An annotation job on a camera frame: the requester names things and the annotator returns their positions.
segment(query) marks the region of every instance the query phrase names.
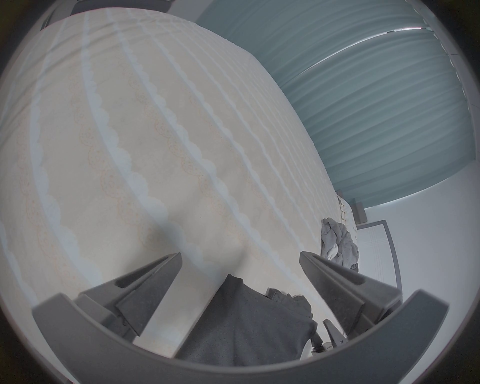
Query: gray blanket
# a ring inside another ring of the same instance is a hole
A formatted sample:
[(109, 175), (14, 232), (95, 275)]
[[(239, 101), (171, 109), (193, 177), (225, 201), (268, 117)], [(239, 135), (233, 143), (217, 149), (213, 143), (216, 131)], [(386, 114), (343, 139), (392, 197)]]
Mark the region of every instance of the gray blanket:
[(331, 217), (322, 220), (320, 256), (351, 268), (359, 259), (359, 250), (347, 228)]

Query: curtain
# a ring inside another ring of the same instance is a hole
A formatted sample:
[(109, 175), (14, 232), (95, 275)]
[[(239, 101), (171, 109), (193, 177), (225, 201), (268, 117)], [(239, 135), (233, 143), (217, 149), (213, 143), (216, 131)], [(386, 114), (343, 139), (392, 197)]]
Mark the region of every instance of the curtain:
[(215, 0), (197, 23), (267, 69), (349, 203), (418, 192), (475, 158), (456, 71), (405, 1)]

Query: bed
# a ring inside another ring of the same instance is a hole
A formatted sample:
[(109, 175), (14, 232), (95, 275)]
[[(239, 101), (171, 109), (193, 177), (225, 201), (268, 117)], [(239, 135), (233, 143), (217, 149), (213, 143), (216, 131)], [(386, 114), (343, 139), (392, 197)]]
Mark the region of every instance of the bed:
[(0, 90), (0, 293), (58, 370), (68, 376), (32, 306), (178, 251), (139, 346), (172, 356), (228, 273), (305, 295), (317, 322), (339, 327), (298, 259), (320, 253), (321, 220), (340, 221), (340, 204), (252, 55), (174, 16), (112, 8), (43, 29), (12, 68)]

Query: dark gray cloth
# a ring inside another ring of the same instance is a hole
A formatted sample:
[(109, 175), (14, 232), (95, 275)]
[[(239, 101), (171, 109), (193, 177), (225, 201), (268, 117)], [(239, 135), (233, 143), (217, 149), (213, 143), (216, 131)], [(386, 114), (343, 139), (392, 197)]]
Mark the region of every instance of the dark gray cloth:
[(303, 296), (264, 296), (228, 275), (176, 354), (210, 365), (251, 366), (300, 358), (317, 323)]
[[(359, 259), (358, 247), (353, 242), (347, 228), (331, 217), (322, 220), (321, 246), (321, 257), (328, 258), (345, 268), (354, 266), (355, 269), (355, 264)], [(331, 254), (335, 248), (337, 248), (334, 252), (335, 256), (329, 258), (329, 253)]]

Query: teal curtain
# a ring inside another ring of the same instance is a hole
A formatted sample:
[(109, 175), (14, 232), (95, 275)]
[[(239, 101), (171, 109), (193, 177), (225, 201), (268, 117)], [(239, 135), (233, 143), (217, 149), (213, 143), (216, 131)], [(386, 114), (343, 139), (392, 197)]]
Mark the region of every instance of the teal curtain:
[(197, 23), (267, 69), (349, 203), (418, 192), (475, 158), (456, 71), (403, 0), (215, 0)]

